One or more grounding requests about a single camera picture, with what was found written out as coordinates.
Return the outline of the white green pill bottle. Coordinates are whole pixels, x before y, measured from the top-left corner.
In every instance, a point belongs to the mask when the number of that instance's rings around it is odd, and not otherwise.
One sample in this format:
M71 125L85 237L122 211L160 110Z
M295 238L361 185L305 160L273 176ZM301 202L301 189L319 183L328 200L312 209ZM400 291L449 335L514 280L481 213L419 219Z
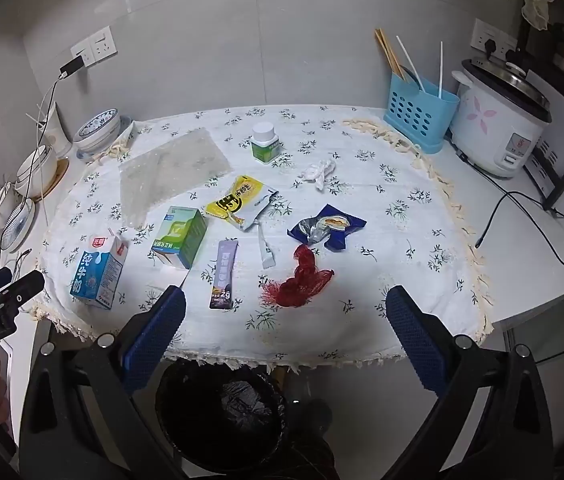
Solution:
M263 164L268 164L281 153L281 143L271 122L258 122L252 127L250 146L253 156Z

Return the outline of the blue white milk carton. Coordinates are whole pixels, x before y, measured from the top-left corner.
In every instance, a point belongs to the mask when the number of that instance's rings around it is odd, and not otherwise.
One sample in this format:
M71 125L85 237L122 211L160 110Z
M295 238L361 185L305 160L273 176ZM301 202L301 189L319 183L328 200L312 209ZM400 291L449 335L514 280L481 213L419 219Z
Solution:
M117 235L95 235L78 260L70 296L90 307L111 310L128 245Z

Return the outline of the white rice cooker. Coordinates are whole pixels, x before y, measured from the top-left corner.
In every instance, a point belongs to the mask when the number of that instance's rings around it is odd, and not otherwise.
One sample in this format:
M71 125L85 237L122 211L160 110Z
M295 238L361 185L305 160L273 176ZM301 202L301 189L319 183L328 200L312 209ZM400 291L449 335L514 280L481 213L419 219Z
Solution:
M453 144L488 174L514 177L552 122L550 102L511 63L467 58L452 76L459 83Z

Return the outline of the blue utensil holder basket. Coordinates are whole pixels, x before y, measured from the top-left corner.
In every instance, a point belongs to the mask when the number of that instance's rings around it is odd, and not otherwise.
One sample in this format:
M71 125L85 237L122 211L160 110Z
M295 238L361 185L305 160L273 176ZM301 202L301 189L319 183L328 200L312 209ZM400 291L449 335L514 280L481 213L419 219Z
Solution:
M384 120L426 154L442 149L447 130L458 109L460 99L426 79L420 88L416 77L406 70L406 79L390 77L389 94Z

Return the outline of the white tissue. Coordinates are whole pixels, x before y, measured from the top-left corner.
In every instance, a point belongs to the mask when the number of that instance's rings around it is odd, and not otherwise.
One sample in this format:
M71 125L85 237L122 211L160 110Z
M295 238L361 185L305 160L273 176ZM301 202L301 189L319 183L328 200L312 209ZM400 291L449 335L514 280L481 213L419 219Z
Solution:
M299 180L312 183L319 192L325 187L325 180L335 170L336 163L332 159L320 160L310 165L298 177Z

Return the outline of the green white medicine box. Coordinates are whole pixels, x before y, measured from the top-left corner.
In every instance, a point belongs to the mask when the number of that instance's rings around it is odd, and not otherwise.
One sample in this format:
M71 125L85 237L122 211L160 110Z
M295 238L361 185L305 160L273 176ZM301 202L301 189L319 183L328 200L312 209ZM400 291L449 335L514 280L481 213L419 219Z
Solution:
M196 208L170 206L151 247L163 264L190 270L206 234L207 224Z

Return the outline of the black bagged trash bin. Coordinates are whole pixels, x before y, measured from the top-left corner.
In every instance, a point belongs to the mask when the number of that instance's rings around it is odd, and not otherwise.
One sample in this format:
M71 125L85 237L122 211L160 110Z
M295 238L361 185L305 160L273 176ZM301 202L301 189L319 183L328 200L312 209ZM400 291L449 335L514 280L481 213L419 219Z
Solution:
M160 378L155 413L180 457L227 479L336 479L324 440L332 412L286 400L257 368L177 361Z

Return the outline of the purple coffee sachet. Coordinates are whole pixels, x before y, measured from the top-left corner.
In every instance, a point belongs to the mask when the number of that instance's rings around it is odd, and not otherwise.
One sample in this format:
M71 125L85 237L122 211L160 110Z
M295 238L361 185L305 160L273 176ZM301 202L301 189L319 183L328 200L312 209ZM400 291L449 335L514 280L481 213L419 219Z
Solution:
M209 300L211 309L229 310L232 308L232 274L238 247L239 242L237 240L222 240L218 244L212 296Z

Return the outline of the clear bubble wrap sheet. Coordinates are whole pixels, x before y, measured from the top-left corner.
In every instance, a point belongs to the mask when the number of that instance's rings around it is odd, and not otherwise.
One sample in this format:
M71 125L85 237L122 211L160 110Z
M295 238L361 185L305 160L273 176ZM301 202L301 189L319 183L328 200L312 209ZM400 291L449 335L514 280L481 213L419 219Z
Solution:
M153 148L120 167L122 224L140 228L154 206L231 171L230 162L204 128Z

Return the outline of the yellow grey snack wrapper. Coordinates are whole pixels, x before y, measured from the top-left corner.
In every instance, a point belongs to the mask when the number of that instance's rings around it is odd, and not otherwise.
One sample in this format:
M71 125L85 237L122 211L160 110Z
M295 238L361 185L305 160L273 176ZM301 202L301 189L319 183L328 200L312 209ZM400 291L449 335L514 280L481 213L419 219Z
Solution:
M239 176L224 197L205 206L204 213L227 221L245 232L276 194L278 191L264 182L250 176Z

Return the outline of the blue cookie wrapper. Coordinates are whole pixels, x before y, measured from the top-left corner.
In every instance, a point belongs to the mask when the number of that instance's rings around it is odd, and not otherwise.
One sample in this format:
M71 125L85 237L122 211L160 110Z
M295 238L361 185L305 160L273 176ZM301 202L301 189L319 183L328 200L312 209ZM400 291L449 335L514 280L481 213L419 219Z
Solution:
M297 222L288 230L288 236L300 244L312 246L324 243L324 247L331 252L342 252L346 249L348 235L360 231L366 225L366 220L325 205L316 216Z

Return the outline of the white floral tablecloth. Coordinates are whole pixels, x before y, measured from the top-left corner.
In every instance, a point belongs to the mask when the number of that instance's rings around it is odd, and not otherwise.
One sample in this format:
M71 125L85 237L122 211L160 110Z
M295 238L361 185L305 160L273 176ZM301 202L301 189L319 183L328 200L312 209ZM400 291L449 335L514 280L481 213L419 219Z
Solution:
M258 122L271 122L281 153L263 164L252 154L250 136ZM144 226L122 224L120 167L178 136L204 128L232 171L154 206ZM335 170L319 192L299 175L320 160ZM419 307L438 316L451 333L483 340L491 330L490 299L471 229L451 199L451 183L431 159L370 108L266 106L204 110L140 122L129 148L92 162L57 205L36 266L46 280L29 308L82 339L116 333L134 314L148 310L178 272L151 252L170 206L203 210L229 192L239 176L278 191L257 218L276 265L261 266L256 223L242 232L209 218L189 274L181 281L186 318L171 341L170 358L209 363L291 367L382 362L401 352L387 323L384 300L393 286L408 290ZM284 282L294 272L296 241L288 230L331 205L366 220L348 235L346 249L312 250L319 269L333 270L329 284L299 308L262 303L262 286ZM115 234L128 245L111 310L90 307L70 296L78 260L95 235ZM232 308L209 307L218 244L237 240Z

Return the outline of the white wall socket left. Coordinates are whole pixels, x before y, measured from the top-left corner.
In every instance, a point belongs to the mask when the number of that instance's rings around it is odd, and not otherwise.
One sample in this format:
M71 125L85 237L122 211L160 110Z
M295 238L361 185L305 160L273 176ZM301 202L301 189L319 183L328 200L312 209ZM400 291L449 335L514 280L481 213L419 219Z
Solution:
M117 48L110 26L98 30L70 48L72 57L82 58L86 67L99 63L116 53Z

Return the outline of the red mesh net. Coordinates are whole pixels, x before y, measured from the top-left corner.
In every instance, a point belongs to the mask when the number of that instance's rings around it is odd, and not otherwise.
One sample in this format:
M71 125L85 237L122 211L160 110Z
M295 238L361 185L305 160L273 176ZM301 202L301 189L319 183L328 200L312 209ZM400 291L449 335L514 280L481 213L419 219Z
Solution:
M286 281L271 281L262 286L262 303L270 307L299 308L318 295L334 276L333 270L319 270L316 256L306 245L299 245L294 252L297 266L294 275Z

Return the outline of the wooden chopsticks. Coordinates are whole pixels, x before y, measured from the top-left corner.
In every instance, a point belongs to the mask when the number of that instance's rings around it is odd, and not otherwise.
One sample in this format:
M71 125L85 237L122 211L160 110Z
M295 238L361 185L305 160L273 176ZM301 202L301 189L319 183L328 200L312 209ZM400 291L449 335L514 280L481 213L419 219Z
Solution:
M397 77L399 77L402 81L405 81L406 76L404 76L404 71L402 70L402 67L400 66L396 58L393 48L390 46L389 42L387 41L382 29L376 28L374 30L374 36L385 54L387 63L390 69L392 70L392 73L395 74Z

